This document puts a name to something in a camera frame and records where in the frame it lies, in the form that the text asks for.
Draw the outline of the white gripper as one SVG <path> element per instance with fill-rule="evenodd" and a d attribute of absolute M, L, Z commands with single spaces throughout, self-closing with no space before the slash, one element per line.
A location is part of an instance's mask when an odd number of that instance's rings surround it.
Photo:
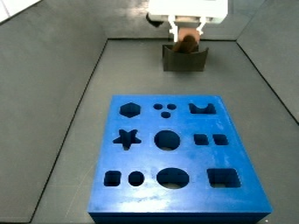
<path fill-rule="evenodd" d="M 163 22 L 168 20 L 172 40 L 178 42 L 175 22 L 200 22 L 196 31 L 202 35 L 206 23 L 222 23 L 228 15 L 228 7 L 228 0 L 148 0 L 147 13 L 152 21 Z"/>

